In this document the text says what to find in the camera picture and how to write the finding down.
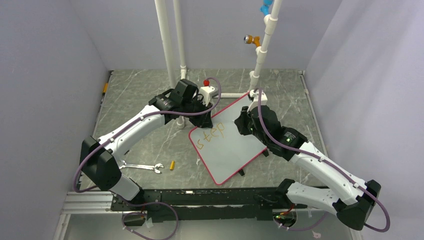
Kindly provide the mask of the pink framed whiteboard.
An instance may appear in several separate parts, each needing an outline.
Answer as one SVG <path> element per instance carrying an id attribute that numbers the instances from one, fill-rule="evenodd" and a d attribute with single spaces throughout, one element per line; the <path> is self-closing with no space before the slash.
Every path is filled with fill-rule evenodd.
<path id="1" fill-rule="evenodd" d="M 236 120 L 251 101 L 245 93 L 211 117 L 212 128 L 193 128 L 188 139 L 213 182 L 222 185 L 266 150 L 253 135 L 241 135 Z"/>

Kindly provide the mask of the yellow marker cap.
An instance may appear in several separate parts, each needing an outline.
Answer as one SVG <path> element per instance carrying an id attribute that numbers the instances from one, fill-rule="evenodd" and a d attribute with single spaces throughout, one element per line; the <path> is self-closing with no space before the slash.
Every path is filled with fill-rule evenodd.
<path id="1" fill-rule="evenodd" d="M 174 170 L 174 168 L 175 168 L 175 161 L 172 161 L 171 162 L 171 164 L 170 164 L 170 167 L 169 167 L 169 169 L 171 170 L 171 171 L 173 171 Z"/>

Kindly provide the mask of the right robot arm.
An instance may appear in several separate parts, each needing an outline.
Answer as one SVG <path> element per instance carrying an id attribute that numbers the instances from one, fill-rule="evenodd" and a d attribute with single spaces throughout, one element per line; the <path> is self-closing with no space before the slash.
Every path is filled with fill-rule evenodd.
<path id="1" fill-rule="evenodd" d="M 280 207 L 307 205 L 335 215 L 351 229 L 360 231 L 367 226 L 381 190 L 378 182 L 365 181 L 343 170 L 302 133 L 282 126 L 266 105 L 253 109 L 243 106 L 234 123 L 241 135 L 254 136 L 275 156 L 304 168 L 328 187 L 310 187 L 286 178 L 275 191 Z"/>

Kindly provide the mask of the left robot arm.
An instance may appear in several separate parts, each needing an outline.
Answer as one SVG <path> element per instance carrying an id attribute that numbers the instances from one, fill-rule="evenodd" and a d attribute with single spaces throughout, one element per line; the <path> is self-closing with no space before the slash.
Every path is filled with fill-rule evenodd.
<path id="1" fill-rule="evenodd" d="M 120 196 L 131 210 L 139 209 L 146 202 L 145 191 L 121 172 L 120 158 L 142 138 L 179 117 L 188 118 L 198 128 L 211 129 L 211 111 L 217 106 L 211 100 L 220 98 L 221 93 L 220 85 L 199 87 L 188 79 L 179 80 L 174 88 L 154 96 L 141 111 L 115 130 L 98 138 L 86 137 L 74 180 L 83 173 L 95 188 Z"/>

